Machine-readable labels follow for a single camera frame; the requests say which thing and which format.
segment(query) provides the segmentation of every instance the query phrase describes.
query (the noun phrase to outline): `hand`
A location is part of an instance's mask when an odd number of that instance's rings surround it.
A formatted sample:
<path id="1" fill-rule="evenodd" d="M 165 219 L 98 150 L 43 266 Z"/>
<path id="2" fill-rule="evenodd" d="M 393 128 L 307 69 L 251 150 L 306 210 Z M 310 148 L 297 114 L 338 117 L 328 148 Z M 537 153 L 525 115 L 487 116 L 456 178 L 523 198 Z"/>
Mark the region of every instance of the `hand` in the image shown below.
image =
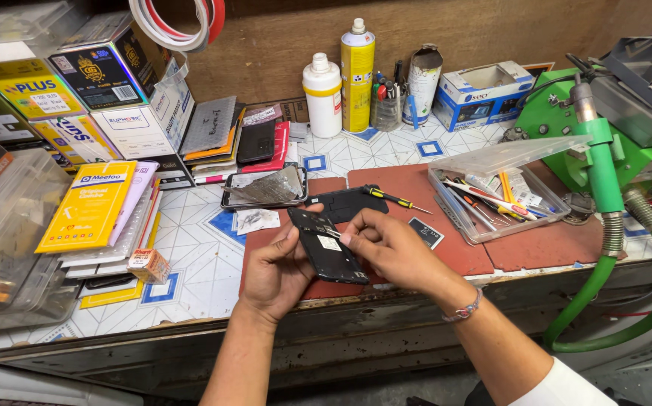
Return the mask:
<path id="1" fill-rule="evenodd" d="M 321 212 L 323 207 L 319 203 L 306 210 Z M 251 253 L 239 301 L 255 309 L 267 323 L 277 324 L 295 306 L 315 274 L 298 242 L 298 228 L 289 220 L 270 245 Z"/>
<path id="2" fill-rule="evenodd" d="M 411 226 L 382 212 L 358 212 L 340 241 L 369 261 L 378 276 L 401 288 L 430 294 L 429 288 L 444 276 L 459 277 L 433 254 Z"/>

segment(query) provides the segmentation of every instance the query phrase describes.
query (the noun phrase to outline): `white sleeve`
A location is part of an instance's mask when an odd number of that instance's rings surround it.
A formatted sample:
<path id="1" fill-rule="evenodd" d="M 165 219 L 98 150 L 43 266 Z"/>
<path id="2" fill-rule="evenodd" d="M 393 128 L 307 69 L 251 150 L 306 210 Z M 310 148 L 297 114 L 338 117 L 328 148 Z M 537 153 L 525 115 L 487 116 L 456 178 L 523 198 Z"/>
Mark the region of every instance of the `white sleeve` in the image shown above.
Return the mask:
<path id="1" fill-rule="evenodd" d="M 554 358 L 551 371 L 510 406 L 617 406 L 581 375 Z"/>

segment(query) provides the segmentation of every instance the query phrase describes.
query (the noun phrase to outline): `spray can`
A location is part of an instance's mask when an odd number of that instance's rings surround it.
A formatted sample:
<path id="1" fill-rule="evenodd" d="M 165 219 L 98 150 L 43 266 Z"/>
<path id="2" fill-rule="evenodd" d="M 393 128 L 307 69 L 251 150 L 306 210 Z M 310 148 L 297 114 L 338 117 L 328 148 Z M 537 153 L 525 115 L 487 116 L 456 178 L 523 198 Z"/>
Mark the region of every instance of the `spray can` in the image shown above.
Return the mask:
<path id="1" fill-rule="evenodd" d="M 303 69 L 313 135 L 331 138 L 341 132 L 341 87 L 338 65 L 329 62 L 323 52 L 313 55 L 313 62 Z"/>
<path id="2" fill-rule="evenodd" d="M 374 70 L 375 36 L 366 31 L 363 18 L 353 20 L 341 37 L 341 88 L 343 129 L 362 132 L 371 113 L 371 72 Z"/>
<path id="3" fill-rule="evenodd" d="M 421 49 L 411 56 L 408 91 L 409 95 L 414 97 L 419 124 L 428 120 L 436 87 L 439 85 L 443 57 L 437 48 L 432 43 L 423 44 Z M 402 117 L 404 123 L 413 124 L 414 118 L 411 116 L 411 110 L 405 108 Z"/>

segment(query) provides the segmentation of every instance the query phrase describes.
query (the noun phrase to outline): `forearm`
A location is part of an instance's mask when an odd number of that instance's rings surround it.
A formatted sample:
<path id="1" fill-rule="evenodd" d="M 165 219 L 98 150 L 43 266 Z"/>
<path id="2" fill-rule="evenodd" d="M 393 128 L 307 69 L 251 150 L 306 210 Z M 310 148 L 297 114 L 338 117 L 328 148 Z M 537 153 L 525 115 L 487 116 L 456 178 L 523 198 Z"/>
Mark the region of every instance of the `forearm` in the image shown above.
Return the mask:
<path id="1" fill-rule="evenodd" d="M 429 292 L 447 316 L 474 302 L 476 289 L 451 270 Z M 532 390 L 554 360 L 486 298 L 466 319 L 454 322 L 458 339 L 496 405 L 510 404 Z"/>
<path id="2" fill-rule="evenodd" d="M 275 325 L 239 301 L 200 406 L 266 404 Z"/>

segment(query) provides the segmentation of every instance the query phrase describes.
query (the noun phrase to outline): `pen holder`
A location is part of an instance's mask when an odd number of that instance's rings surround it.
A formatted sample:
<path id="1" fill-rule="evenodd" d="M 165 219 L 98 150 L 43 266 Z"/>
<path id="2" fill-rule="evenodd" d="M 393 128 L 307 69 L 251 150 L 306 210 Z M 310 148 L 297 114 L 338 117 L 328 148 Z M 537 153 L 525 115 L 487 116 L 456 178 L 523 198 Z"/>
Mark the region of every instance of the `pen holder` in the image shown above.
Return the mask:
<path id="1" fill-rule="evenodd" d="M 380 131 L 393 131 L 401 126 L 403 97 L 383 99 L 371 96 L 371 125 Z"/>

